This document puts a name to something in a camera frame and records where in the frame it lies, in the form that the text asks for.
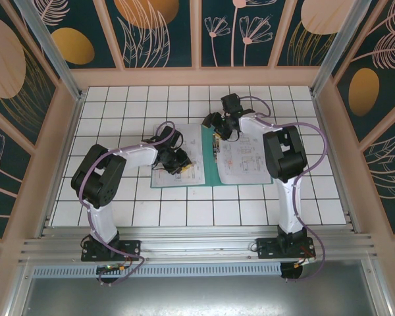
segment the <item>purple wire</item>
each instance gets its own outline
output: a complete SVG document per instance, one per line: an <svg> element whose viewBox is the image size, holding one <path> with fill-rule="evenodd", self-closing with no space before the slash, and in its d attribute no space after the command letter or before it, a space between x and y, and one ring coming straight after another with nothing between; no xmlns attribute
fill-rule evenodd
<svg viewBox="0 0 395 316"><path fill-rule="evenodd" d="M82 181L82 183L81 183L81 185L80 185L79 196L78 196L79 202L80 202L84 207L86 207L86 209L88 210L88 222L89 222L89 224L90 224L90 226L91 226L91 229L92 229L93 233L95 234L95 237L98 239L98 241L101 242L105 247L107 247L107 248L110 249L111 251L113 251L113 252L115 252L115 253L118 253L118 254L120 254L120 255L123 255L124 257L131 257L131 258L136 258L136 259L141 259L141 260L142 260L136 267L134 267L134 268L133 268L129 273L127 273L124 277L118 278L116 281L114 281L114 282L112 282L112 283L108 283L108 284L107 284L107 283L104 283L104 282L101 280L101 275L102 275L102 273L100 273L99 276L98 276L98 280L100 281L101 285L104 285L104 284L105 284L105 285L107 285L107 286L111 286L111 285L116 285L116 284L118 284L118 283L120 283L120 282L126 280L130 275L132 275L133 273L135 273L136 270L138 270L138 269L140 268L141 265L144 264L145 258L142 257L141 255L134 255L134 254L132 254L132 253L125 253L125 252L123 252L123 251L120 251L120 250L117 250L117 249L111 247L111 246L110 246L109 244L107 244L107 243L104 241L104 239L102 239L102 237L97 233L97 231L96 231L96 229L95 229L95 226L93 225L93 222L92 222L92 216L91 216L91 212L90 212L90 207L91 207L91 205L85 203L85 202L83 201L83 199L82 199L82 196L83 196L83 193L84 193L84 189L85 189L86 182L88 181L88 178L91 176L92 172L95 170L96 166L98 166L98 164L99 164L104 158L106 158L106 157L108 157L108 156L110 156L110 155L112 155L112 154L114 154L114 153L122 153L122 152L125 151L125 150L139 149L139 148L143 148L143 147L154 147L154 146L156 146L156 145L162 144L163 142L169 140L169 139L171 138L171 136L174 134L175 130L176 130L176 126L175 126L174 122L172 122L172 121L170 121L170 120L168 120L168 121L164 122L163 124L159 125L158 128L157 128L157 133L156 133L156 134L158 134L158 131L161 129L161 127L164 126L164 125L166 125L167 123L169 123L169 124L172 125L172 131L171 131L171 133L170 133L166 138L164 138L163 140L160 140L159 142L156 142L156 143L153 143L153 144L140 144L140 145L133 145L133 146L127 146L127 147L112 149L112 150L108 151L107 153L105 153L104 155L100 156L100 157L92 164L92 166L90 167L90 169L87 171L87 173L86 173L86 175L85 175L85 178L84 178L84 180Z"/></svg>
<svg viewBox="0 0 395 316"><path fill-rule="evenodd" d="M295 122L295 123L288 123L288 124L283 124L283 125L276 125L276 124L272 124L272 123L268 123L265 122L264 120L261 120L259 117L270 117L272 112L271 112L271 108L269 107L269 105L262 99L258 98L258 97L254 97L252 95L248 95L245 97L241 97L240 99L255 99L258 100L260 102L262 102L266 108L269 111L269 114L263 114L263 113L256 113L255 114L255 119L257 122L262 123L266 126L269 127L273 127L273 128L284 128L284 127L289 127L289 126L295 126L295 125L299 125L299 126L306 126L306 127L310 127L312 129L314 129L316 132L318 132L323 139L323 152L321 157L319 158L319 160L311 167L309 167L308 169L306 169L305 171L303 171L299 176L296 177L296 179L294 180L293 183L293 188L292 188L292 206L294 208L294 214L297 217L297 220L300 222L300 224L302 224L302 226L307 229L307 231L309 231L320 243L321 248L322 248L322 262L321 265L319 266L319 268L311 275L309 276L305 276L304 278L290 278L289 280L293 280L293 281L304 281L304 280L309 280L313 277L315 277L319 272L321 272L323 266L325 265L325 261L326 261L326 252L325 252L325 245L322 242L322 239L310 228L308 227L303 220L300 218L300 215L298 214L297 211L297 201L296 201L296 187L297 187L297 183L298 181L302 178L303 175L307 174L308 172L312 171L314 168L316 168L317 166L319 166L322 163L322 160L325 158L325 156L327 155L327 149L328 149L328 140L327 137L325 135L325 133L318 127L309 124L309 123L303 123L303 122Z"/></svg>

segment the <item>purple cable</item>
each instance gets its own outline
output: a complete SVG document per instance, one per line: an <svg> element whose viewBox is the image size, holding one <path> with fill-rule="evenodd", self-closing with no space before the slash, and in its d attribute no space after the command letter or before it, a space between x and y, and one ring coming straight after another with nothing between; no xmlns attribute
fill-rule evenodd
<svg viewBox="0 0 395 316"><path fill-rule="evenodd" d="M127 146L127 147L112 149L112 150L108 151L107 153L105 153L104 155L100 156L100 157L92 164L92 166L90 167L90 169L87 171L87 173L86 173L86 175L85 175L85 178L84 178L84 180L82 181L82 183L81 183L81 185L80 185L80 189L79 189L79 202L80 202L84 207L86 207L86 209L88 210L88 222L89 222L89 224L90 224L90 226L91 226L92 231L93 231L94 234L95 234L95 237L98 239L98 241L101 242L105 247L107 247L108 249L110 249L111 251L113 251L113 252L115 252L115 253L118 253L118 254L123 255L123 256L125 256L125 257L137 258L137 259L141 259L141 260L142 260L142 261L141 261L136 267L134 267L128 274L126 274L126 275L125 275L124 277L122 277L122 278L118 278L116 281L114 281L114 282L112 282L112 283L108 283L108 284L107 284L107 283L104 283L104 282L101 280L101 276L102 276L103 273L100 273L99 276L98 276L98 280L100 281L101 285L106 284L107 286L111 286L111 285L116 285L116 284L118 284L118 283L120 283L120 282L126 280L130 275L132 275L133 273L135 273L136 270L138 270L138 269L140 268L141 265L144 264L145 258L142 257L141 255L134 255L134 254L132 254L132 253L125 253L125 252L123 252L123 251L120 251L120 250L117 250L117 249L111 247L111 246L110 246L109 244L107 244L107 243L102 239L102 237L97 233L97 231L96 231L96 229L95 229L95 226L94 226L93 223L92 223L92 216L91 216L91 212L90 212L90 206L91 206L91 205L88 205L88 204L85 203L85 202L83 201L83 199L82 199L82 196L83 196L83 194L84 194L84 189L85 189L86 182L88 181L88 178L91 176L91 173L95 170L96 166L98 166L98 164L99 164L104 158L106 158L106 157L108 157L108 156L110 156L110 155L112 155L112 154L114 154L114 153L121 153L121 152L123 152L124 150L139 149L139 148L142 148L142 147L154 147L154 146L156 146L156 145L162 144L163 142L169 140L169 139L171 138L171 136L174 134L175 130L176 130L176 126L175 126L174 122L172 122L172 121L170 121L170 120L165 121L163 124L159 125L158 128L157 128L156 134L158 134L158 132L159 132L159 130L161 129L161 127L164 126L164 125L166 125L167 123L169 123L169 124L172 125L172 131L171 131L171 133L170 133L166 138L164 138L163 140L160 140L159 142L156 142L156 143L153 143L153 144L140 144L140 145L133 145L133 146Z"/></svg>
<svg viewBox="0 0 395 316"><path fill-rule="evenodd" d="M292 206L294 208L294 214L296 215L297 220L300 222L300 224L302 224L302 226L305 229L307 229L307 231L309 231L312 235L314 235L314 237L319 241L319 243L321 245L321 248L322 248L322 262L321 262L321 265L319 266L319 268L312 275L305 276L304 278L291 278L289 280L294 280L294 281L309 280L309 279L315 277L319 272L321 272L323 266L325 265L325 261L326 261L325 245L323 244L322 239L310 227L308 227L303 222L303 220L300 218L300 215L298 214L297 201L296 201L296 186L297 186L298 181L302 178L302 176L305 175L306 173L310 172L311 170L313 170L317 166L319 166L321 164L322 160L327 155L327 149L328 149L327 137L326 137L325 133L322 132L322 130L320 128L318 128L318 127L316 127L316 126L314 126L312 124L309 124L309 123L295 122L295 123L288 123L288 124L283 124L283 125L276 125L276 124L265 122L264 120L261 120L259 117L265 117L265 118L266 117L270 117L271 113L272 113L271 112L271 108L269 107L269 105L265 101L263 101L262 99L260 99L258 97L254 97L252 95L241 97L240 99L255 99L255 100L258 100L258 101L262 102L266 106L266 108L269 111L268 115L263 114L263 113L256 113L255 114L255 119L259 123L262 123L262 124L264 124L266 126L273 127L273 128L284 128L284 127L295 126L295 125L306 126L306 127L310 127L312 129L314 129L316 132L318 132L322 136L322 139L323 139L323 152L322 152L321 157L319 158L319 160L313 166L309 167L308 169L303 171L303 173L301 173L299 176L296 177L296 179L294 180L294 183L293 183L293 188L292 188Z"/></svg>

